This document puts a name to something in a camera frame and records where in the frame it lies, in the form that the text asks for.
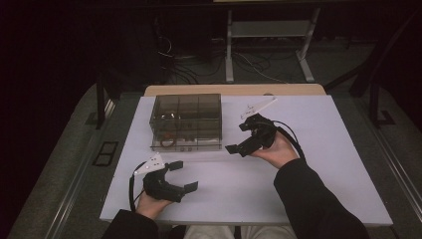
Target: clear acrylic container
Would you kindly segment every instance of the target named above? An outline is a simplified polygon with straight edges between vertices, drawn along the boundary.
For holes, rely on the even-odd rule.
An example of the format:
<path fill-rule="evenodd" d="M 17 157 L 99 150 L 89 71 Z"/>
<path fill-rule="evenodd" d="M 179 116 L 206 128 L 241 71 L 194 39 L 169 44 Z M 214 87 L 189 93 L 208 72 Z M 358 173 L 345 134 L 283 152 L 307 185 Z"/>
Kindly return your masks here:
<path fill-rule="evenodd" d="M 157 96 L 149 124 L 153 151 L 221 149 L 221 95 Z"/>

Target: black cable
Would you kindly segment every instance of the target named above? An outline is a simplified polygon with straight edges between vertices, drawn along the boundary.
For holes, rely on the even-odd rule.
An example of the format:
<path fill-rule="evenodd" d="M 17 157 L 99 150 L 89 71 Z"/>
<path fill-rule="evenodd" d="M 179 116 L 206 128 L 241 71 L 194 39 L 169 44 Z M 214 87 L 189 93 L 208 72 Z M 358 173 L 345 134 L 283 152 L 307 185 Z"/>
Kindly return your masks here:
<path fill-rule="evenodd" d="M 189 79 L 187 79 L 185 76 L 183 76 L 183 75 L 181 75 L 181 74 L 179 74 L 177 72 L 174 72 L 174 71 L 172 71 L 171 69 L 168 69 L 168 68 L 161 67 L 161 69 L 163 69 L 165 71 L 168 71 L 171 74 L 175 75 L 174 78 L 176 80 L 177 80 L 177 76 L 179 76 L 186 84 L 191 85 Z M 177 85 L 177 82 L 175 82 L 174 79 L 171 78 L 171 76 L 170 76 L 170 79 L 167 82 L 169 82 L 170 80 L 173 80 L 173 85 Z"/>
<path fill-rule="evenodd" d="M 400 237 L 398 236 L 398 233 L 397 233 L 397 231 L 394 229 L 394 227 L 393 227 L 393 226 L 389 226 L 389 228 L 390 228 L 391 232 L 394 234 L 394 237 L 395 237 L 396 239 L 400 239 Z"/>
<path fill-rule="evenodd" d="M 187 77 L 186 76 L 184 77 L 185 79 L 188 79 L 188 77 L 189 77 L 190 79 L 193 80 L 193 82 L 195 82 L 196 85 L 199 85 L 199 82 L 198 82 L 198 80 L 196 80 L 196 77 L 192 76 L 190 73 L 188 73 L 186 71 L 180 70 L 178 68 L 174 68 L 174 73 L 179 75 L 179 76 L 183 76 L 182 74 L 185 74 L 187 76 Z"/>
<path fill-rule="evenodd" d="M 261 61 L 261 62 L 257 62 L 257 63 L 262 63 L 262 62 L 267 62 L 267 61 L 270 61 L 270 59 L 272 59 L 272 58 L 273 58 L 274 54 L 275 54 L 275 52 L 272 52 L 272 53 L 270 53 L 270 56 L 268 56 L 268 57 L 264 57 L 262 54 L 252 54 L 252 53 L 250 53 L 249 55 L 251 55 L 251 56 L 253 56 L 253 57 L 256 57 L 256 58 L 261 58 L 261 59 L 263 59 L 263 61 Z"/>
<path fill-rule="evenodd" d="M 304 152 L 302 151 L 302 148 L 301 148 L 301 145 L 299 144 L 299 142 L 298 142 L 298 138 L 296 137 L 296 135 L 295 135 L 295 133 L 293 132 L 293 130 L 288 126 L 288 125 L 286 125 L 285 123 L 283 123 L 283 122 L 280 122 L 280 121 L 275 121 L 274 120 L 274 122 L 278 122 L 278 123 L 281 123 L 282 125 L 285 125 L 291 132 L 292 132 L 292 134 L 294 135 L 294 137 L 295 138 L 293 138 L 287 131 L 285 131 L 282 127 L 280 127 L 280 126 L 274 126 L 273 124 L 270 124 L 270 123 L 267 123 L 267 122 L 263 122 L 263 121 L 258 121 L 258 122 L 256 122 L 256 124 L 263 124 L 263 125 L 267 125 L 267 126 L 270 126 L 270 127 L 273 127 L 273 128 L 275 128 L 279 133 L 281 133 L 285 138 L 287 138 L 288 139 L 288 141 L 292 144 L 292 146 L 296 149 L 296 151 L 298 152 L 298 154 L 299 154 L 299 157 L 301 158 L 301 159 L 303 159 L 304 161 L 307 161 L 307 159 L 305 158 L 305 154 L 304 154 Z"/>
<path fill-rule="evenodd" d="M 133 199 L 133 188 L 134 188 L 134 173 L 140 169 L 144 164 L 146 163 L 143 162 L 140 165 L 137 166 L 137 168 L 133 171 L 133 174 L 131 175 L 130 179 L 129 179 L 129 205 L 130 205 L 130 210 L 132 212 L 134 212 L 136 210 L 136 207 L 134 206 L 134 202 L 136 201 L 136 199 L 139 197 L 137 196 L 136 199 Z"/>
<path fill-rule="evenodd" d="M 280 123 L 280 124 L 284 125 L 285 127 L 287 127 L 291 131 L 291 133 L 293 134 L 293 136 L 295 137 L 296 142 L 299 142 L 298 141 L 298 138 L 295 135 L 295 132 L 287 124 L 285 124 L 285 123 L 283 123 L 281 121 L 277 121 L 277 120 L 273 120 L 273 122 Z"/>
<path fill-rule="evenodd" d="M 221 57 L 220 61 L 218 62 L 217 68 L 214 71 L 212 71 L 211 73 L 206 73 L 206 74 L 198 74 L 198 73 L 192 71 L 191 69 L 189 69 L 189 68 L 187 68 L 187 67 L 185 67 L 185 66 L 183 66 L 181 64 L 177 64 L 177 66 L 179 66 L 179 67 L 181 67 L 183 69 L 186 69 L 186 71 L 192 73 L 196 77 L 210 77 L 210 76 L 214 76 L 216 73 L 218 73 L 220 71 L 220 68 L 221 68 L 221 65 L 223 63 L 223 60 L 224 60 L 224 57 Z"/>
<path fill-rule="evenodd" d="M 134 198 L 133 202 L 137 200 L 137 198 L 139 198 L 140 194 L 142 194 L 142 192 L 144 192 L 145 190 L 142 188 L 142 190 L 140 190 L 140 193 Z"/>

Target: person's right hand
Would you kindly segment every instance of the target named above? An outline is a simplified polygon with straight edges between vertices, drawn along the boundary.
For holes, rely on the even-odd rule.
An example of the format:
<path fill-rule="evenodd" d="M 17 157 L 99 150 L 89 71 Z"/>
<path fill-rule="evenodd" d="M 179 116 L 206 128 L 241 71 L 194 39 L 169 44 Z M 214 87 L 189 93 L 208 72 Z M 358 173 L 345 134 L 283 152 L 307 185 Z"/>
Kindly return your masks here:
<path fill-rule="evenodd" d="M 276 168 L 281 168 L 286 163 L 299 158 L 289 140 L 278 131 L 271 147 L 258 149 L 251 153 L 251 156 L 261 157 Z"/>
<path fill-rule="evenodd" d="M 171 203 L 173 202 L 168 200 L 157 200 L 143 191 L 139 196 L 136 213 L 154 220 Z"/>

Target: table surface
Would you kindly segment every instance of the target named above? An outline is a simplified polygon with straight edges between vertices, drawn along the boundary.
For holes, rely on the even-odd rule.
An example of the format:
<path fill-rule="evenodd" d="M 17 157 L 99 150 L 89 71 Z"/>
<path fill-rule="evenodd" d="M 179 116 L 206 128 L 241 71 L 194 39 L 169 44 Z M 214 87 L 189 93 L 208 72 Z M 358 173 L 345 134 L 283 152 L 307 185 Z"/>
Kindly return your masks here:
<path fill-rule="evenodd" d="M 271 90 L 291 95 L 287 89 L 320 89 L 318 85 L 258 85 L 245 89 L 261 95 Z M 149 117 L 154 94 L 197 94 L 198 89 L 208 93 L 224 92 L 219 86 L 151 87 L 139 101 L 117 169 L 114 173 L 101 219 L 112 220 L 119 209 L 128 209 L 128 179 L 133 169 L 152 156 L 149 148 L 152 132 Z M 366 225 L 391 225 L 369 175 L 367 174 L 351 138 L 330 96 L 280 96 L 262 115 L 281 120 L 294 129 L 308 159 L 308 164 L 325 185 L 338 197 L 346 209 Z M 266 96 L 222 96 L 223 145 L 239 143 L 248 137 L 237 125 L 247 104 L 268 99 Z M 273 186 L 277 170 L 263 160 L 239 154 L 229 154 L 224 147 L 217 151 L 166 152 L 167 162 L 183 160 L 184 167 L 167 173 L 166 180 L 175 185 L 199 181 L 197 191 L 187 194 L 181 203 L 170 205 L 158 218 L 170 224 L 288 224 L 285 208 Z M 140 191 L 142 177 L 135 180 Z"/>

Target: dark floor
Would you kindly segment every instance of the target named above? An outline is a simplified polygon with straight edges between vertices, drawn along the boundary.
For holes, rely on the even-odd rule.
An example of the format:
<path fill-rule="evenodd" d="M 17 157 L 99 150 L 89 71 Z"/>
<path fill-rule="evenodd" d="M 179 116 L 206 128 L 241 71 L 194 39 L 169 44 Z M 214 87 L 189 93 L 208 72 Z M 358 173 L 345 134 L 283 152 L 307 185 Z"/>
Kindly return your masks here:
<path fill-rule="evenodd" d="M 307 59 L 318 84 L 325 85 L 353 69 L 373 49 L 372 45 L 352 45 L 346 49 L 346 44 L 341 39 L 312 43 Z M 234 46 L 234 84 L 306 83 L 295 57 L 300 41 L 253 39 L 236 42 Z M 225 84 L 224 67 L 224 52 L 219 40 L 215 40 L 212 60 L 198 59 L 179 50 L 174 66 L 166 66 L 170 75 L 167 84 Z M 415 188 L 422 190 L 422 178 L 418 173 L 422 162 L 417 160 L 422 155 L 422 135 L 385 91 L 381 92 L 380 109 L 389 112 L 395 124 L 383 125 L 380 129 L 373 127 L 367 118 L 368 93 L 362 98 L 352 98 L 348 93 L 352 82 L 353 78 L 327 93 L 332 95 L 394 222 L 391 228 L 369 228 L 371 238 L 422 238 L 421 219 L 388 159 L 395 156 Z M 96 111 L 95 88 L 87 91 L 9 238 L 26 238 L 29 235 L 31 238 L 101 237 L 107 227 L 106 222 L 99 221 L 104 196 L 140 96 L 136 93 L 122 94 L 103 128 L 95 130 L 89 121 Z M 115 160 L 110 167 L 91 166 L 103 141 L 118 141 Z M 55 219 L 57 212 L 63 215 L 62 220 Z"/>

